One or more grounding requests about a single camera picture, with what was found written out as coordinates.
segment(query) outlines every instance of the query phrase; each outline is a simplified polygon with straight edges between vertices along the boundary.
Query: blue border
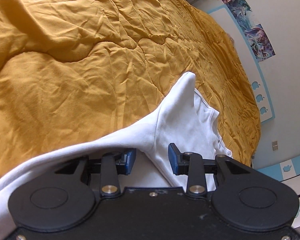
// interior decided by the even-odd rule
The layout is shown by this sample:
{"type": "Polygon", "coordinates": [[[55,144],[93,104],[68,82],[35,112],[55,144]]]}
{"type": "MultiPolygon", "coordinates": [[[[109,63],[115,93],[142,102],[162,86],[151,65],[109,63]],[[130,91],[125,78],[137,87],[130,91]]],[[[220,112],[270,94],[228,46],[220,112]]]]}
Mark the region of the blue border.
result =
{"type": "Polygon", "coordinates": [[[273,106],[272,106],[272,101],[271,101],[271,98],[270,98],[269,90],[268,90],[268,87],[267,87],[265,78],[264,78],[264,76],[263,76],[263,73],[262,73],[262,71],[261,71],[259,62],[257,61],[256,56],[254,55],[254,53],[253,53],[253,51],[252,51],[252,49],[251,49],[251,46],[250,46],[250,44],[249,44],[249,42],[248,42],[246,36],[244,35],[244,33],[243,33],[243,31],[242,31],[240,25],[238,24],[237,20],[235,19],[235,17],[233,16],[233,14],[231,13],[231,11],[229,10],[229,8],[227,7],[227,5],[225,5],[225,4],[224,4],[224,5],[221,5],[221,6],[217,7],[217,8],[214,8],[214,9],[212,9],[212,10],[210,10],[210,11],[208,11],[207,14],[211,14],[211,13],[213,13],[213,12],[215,12],[215,11],[218,11],[218,10],[220,10],[220,9],[222,9],[222,8],[225,8],[225,9],[227,10],[228,14],[231,16],[233,22],[235,23],[235,25],[236,25],[237,28],[239,29],[239,31],[240,31],[240,33],[241,33],[243,39],[245,40],[245,42],[246,42],[246,44],[247,44],[247,46],[248,46],[248,48],[249,48],[249,51],[250,51],[250,53],[251,53],[251,55],[252,55],[252,57],[253,57],[253,59],[254,59],[254,62],[256,63],[256,66],[257,66],[257,69],[258,69],[258,71],[259,71],[261,80],[262,80],[263,85],[264,85],[264,87],[265,87],[265,91],[266,91],[266,94],[267,94],[267,97],[268,97],[268,101],[269,101],[269,105],[270,105],[270,109],[271,109],[271,113],[272,113],[272,117],[271,117],[271,118],[269,118],[269,119],[267,119],[267,120],[264,120],[264,121],[262,121],[261,123],[268,122],[269,120],[272,120],[272,119],[275,118],[274,109],[273,109],[273,106]]]}

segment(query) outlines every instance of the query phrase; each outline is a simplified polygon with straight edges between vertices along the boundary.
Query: yellow blanket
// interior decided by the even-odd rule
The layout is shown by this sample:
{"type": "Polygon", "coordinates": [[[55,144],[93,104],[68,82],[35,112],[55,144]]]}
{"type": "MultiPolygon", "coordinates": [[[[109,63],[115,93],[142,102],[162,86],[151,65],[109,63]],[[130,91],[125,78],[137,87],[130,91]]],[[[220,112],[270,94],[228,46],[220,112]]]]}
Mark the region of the yellow blanket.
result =
{"type": "Polygon", "coordinates": [[[0,177],[131,125],[185,71],[249,165],[259,111],[231,41],[206,13],[184,0],[0,0],[0,177]]]}

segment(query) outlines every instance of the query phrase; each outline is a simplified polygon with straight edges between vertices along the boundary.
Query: silver screw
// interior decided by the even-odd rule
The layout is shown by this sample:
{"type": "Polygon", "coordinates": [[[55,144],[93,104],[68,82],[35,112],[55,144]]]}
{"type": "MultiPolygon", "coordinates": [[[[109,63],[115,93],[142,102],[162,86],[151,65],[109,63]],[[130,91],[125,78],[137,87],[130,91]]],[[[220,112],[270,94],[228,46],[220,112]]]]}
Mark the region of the silver screw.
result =
{"type": "Polygon", "coordinates": [[[158,195],[158,193],[156,193],[156,192],[150,192],[150,194],[149,194],[150,197],[156,197],[157,195],[158,195]]]}
{"type": "Polygon", "coordinates": [[[200,185],[194,185],[194,186],[191,186],[189,188],[190,192],[191,193],[194,193],[194,194],[201,194],[203,192],[205,192],[205,188],[203,186],[200,186],[200,185]]]}
{"type": "Polygon", "coordinates": [[[18,235],[18,236],[16,236],[16,240],[27,240],[27,239],[23,235],[18,235]]]}
{"type": "Polygon", "coordinates": [[[102,192],[107,193],[107,194],[112,194],[117,192],[118,188],[114,185],[106,185],[104,187],[102,187],[102,192]]]}

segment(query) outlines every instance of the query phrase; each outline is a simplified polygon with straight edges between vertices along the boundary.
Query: anime poster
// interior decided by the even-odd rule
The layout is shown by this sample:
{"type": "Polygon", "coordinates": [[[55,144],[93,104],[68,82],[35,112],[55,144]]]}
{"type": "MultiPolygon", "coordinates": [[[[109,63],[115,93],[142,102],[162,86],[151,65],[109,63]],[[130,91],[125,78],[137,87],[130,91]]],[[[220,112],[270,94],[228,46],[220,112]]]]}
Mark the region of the anime poster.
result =
{"type": "Polygon", "coordinates": [[[272,45],[246,0],[222,0],[245,34],[258,62],[275,55],[272,45]]]}

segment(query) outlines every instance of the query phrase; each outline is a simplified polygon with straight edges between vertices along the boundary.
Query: white cloth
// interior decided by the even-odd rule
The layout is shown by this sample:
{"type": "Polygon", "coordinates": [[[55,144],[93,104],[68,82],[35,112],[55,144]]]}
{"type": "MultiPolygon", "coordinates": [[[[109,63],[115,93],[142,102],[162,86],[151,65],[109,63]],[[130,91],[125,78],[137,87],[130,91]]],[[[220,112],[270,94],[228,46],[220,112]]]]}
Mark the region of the white cloth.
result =
{"type": "MultiPolygon", "coordinates": [[[[96,141],[69,146],[28,160],[0,179],[0,240],[14,229],[8,199],[15,188],[43,173],[47,168],[87,153],[111,148],[137,148],[132,174],[120,177],[122,186],[186,187],[187,176],[175,176],[168,160],[168,145],[175,143],[181,152],[197,152],[206,159],[217,154],[232,156],[216,124],[219,112],[211,108],[195,89],[195,75],[187,72],[173,86],[158,108],[133,125],[96,141]]],[[[208,190],[215,185],[207,175],[208,190]]]]}

